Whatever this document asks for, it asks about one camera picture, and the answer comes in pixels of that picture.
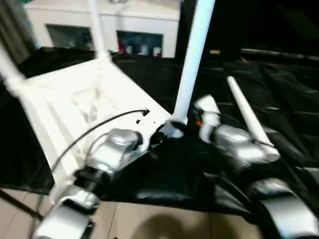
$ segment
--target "black fabric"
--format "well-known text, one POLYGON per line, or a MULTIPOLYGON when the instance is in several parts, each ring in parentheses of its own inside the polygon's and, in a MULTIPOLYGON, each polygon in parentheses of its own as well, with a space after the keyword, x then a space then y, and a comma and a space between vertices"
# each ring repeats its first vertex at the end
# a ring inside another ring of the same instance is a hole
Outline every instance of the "black fabric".
MULTIPOLYGON (((92 58, 92 52, 42 48, 21 64, 20 69, 31 77, 92 58)), ((116 55, 113 61, 168 112, 173 112, 182 62, 126 55, 116 55)), ((281 178, 288 181, 310 207, 319 212, 319 181, 315 179, 319 178, 319 152, 316 148, 319 141, 319 71, 255 63, 202 63, 192 100, 211 94, 223 114, 244 123, 228 89, 228 75, 237 79, 271 141, 281 153, 280 164, 265 173, 273 175, 273 171, 277 171, 276 175, 281 175, 281 178)), ((10 110, 16 112, 17 109, 21 107, 16 101, 16 105, 10 107, 10 110)), ((19 118, 8 115, 5 124, 1 124, 2 127, 13 127, 12 119, 23 120, 24 125, 28 125, 25 116, 19 118)), ((30 135, 24 134, 20 139, 25 142, 29 137, 30 135)), ((37 142, 33 141, 31 145, 28 152, 33 151, 33 155, 35 152, 42 154, 38 146, 34 149, 37 142)), ((8 142, 9 148, 11 150, 5 155, 10 155, 16 146, 8 142)), ((10 172, 14 177, 20 176, 18 179, 7 180, 12 187, 31 187, 27 184, 31 177, 25 176, 35 176, 35 168, 42 166, 45 158, 43 154, 38 155, 38 162, 30 165, 27 159, 19 157, 17 150, 15 154, 11 162, 28 165, 21 169, 29 172, 18 173, 13 167, 4 165, 2 173, 8 175, 10 172)), ((229 192, 216 185, 218 175, 224 175, 220 163, 223 159, 210 146, 191 137, 170 139, 158 146, 153 155, 157 157, 147 154, 117 175, 112 190, 106 192, 105 200, 252 216, 229 192)), ((48 167, 43 168, 41 174, 50 176, 48 167)), ((39 185, 42 181, 43 177, 37 178, 33 185, 39 185)))

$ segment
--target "white cabinet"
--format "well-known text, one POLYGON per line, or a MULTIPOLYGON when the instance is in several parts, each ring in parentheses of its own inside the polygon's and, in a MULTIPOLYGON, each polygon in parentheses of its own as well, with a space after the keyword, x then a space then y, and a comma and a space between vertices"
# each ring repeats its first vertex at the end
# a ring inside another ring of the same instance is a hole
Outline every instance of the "white cabinet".
MULTIPOLYGON (((175 56, 179 0, 98 0, 98 5, 109 50, 175 56)), ((42 46, 94 48, 87 0, 34 0, 25 9, 42 46)))

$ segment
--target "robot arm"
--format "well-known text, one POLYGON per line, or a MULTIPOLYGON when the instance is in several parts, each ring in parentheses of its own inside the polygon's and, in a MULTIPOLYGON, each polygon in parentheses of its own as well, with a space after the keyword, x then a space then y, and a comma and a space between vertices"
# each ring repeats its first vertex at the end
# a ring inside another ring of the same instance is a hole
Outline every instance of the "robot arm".
POLYGON ((142 144, 138 132, 118 128, 101 140, 92 147, 87 166, 75 173, 76 180, 62 193, 33 239, 90 238, 94 228, 90 216, 99 207, 99 197, 116 172, 131 162, 135 149, 142 144))
POLYGON ((303 200, 286 182, 263 173, 280 159, 268 158, 247 131, 220 121, 214 99, 206 96, 194 104, 187 126, 225 155, 222 167, 251 201, 255 209, 252 213, 265 238, 319 238, 319 221, 303 200))

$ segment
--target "shelf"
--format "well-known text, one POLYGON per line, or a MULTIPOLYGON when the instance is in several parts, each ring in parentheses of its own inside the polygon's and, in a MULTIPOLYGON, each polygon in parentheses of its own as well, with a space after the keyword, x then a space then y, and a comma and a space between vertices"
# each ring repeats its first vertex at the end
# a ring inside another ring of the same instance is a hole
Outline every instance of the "shelf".
MULTIPOLYGON (((179 0, 128 0, 127 3, 98 0, 98 4, 102 15, 179 20, 179 0)), ((34 0, 25 8, 89 13, 88 0, 34 0)))

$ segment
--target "orange light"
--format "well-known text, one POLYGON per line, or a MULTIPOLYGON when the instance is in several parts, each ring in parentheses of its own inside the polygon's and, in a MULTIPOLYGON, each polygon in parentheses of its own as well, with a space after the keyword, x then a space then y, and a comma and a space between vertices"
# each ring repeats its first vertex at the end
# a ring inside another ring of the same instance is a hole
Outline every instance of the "orange light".
POLYGON ((199 120, 196 120, 196 124, 197 124, 199 127, 201 127, 201 126, 203 125, 203 123, 202 123, 201 121, 199 121, 199 120))

